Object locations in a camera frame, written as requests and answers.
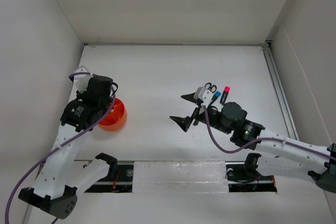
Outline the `pink marker cap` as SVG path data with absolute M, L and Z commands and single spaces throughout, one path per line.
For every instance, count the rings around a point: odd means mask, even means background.
M 230 92 L 230 87 L 229 87 L 229 86 L 226 86 L 226 87 L 224 88 L 223 93 L 222 93 L 222 96 L 221 96 L 221 98 L 220 98 L 220 104 L 222 104 L 222 105 L 225 104 L 229 92 Z

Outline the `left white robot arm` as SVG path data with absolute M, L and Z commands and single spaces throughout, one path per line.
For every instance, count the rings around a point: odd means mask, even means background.
M 51 152 L 37 164 L 42 167 L 39 175 L 18 195 L 56 219 L 66 219 L 78 197 L 95 182 L 114 179 L 118 167 L 116 158 L 100 153 L 80 171 L 71 172 L 86 134 L 113 108 L 118 85 L 109 77 L 91 73 L 74 73 L 70 78 L 77 88 L 76 98 L 64 108 Z

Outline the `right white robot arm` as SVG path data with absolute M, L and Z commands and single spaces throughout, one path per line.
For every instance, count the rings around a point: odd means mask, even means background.
M 223 153 L 251 150 L 239 169 L 229 169 L 226 177 L 239 184 L 253 183 L 266 176 L 300 178 L 317 187 L 335 192 L 335 144 L 307 144 L 267 130 L 246 118 L 247 112 L 235 102 L 218 109 L 208 91 L 183 95 L 197 105 L 191 116 L 171 116 L 184 132 L 193 122 L 204 123 L 214 145 Z

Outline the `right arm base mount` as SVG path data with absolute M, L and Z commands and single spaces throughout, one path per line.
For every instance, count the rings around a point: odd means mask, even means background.
M 273 175 L 262 176 L 257 161 L 260 154 L 248 154 L 243 162 L 227 162 L 225 178 L 230 193 L 276 193 L 277 187 Z

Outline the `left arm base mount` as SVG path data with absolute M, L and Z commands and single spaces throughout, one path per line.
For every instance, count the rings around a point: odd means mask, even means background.
M 109 164 L 107 176 L 95 182 L 86 193 L 131 193 L 133 186 L 134 162 L 118 161 L 115 157 L 100 153 L 95 158 Z

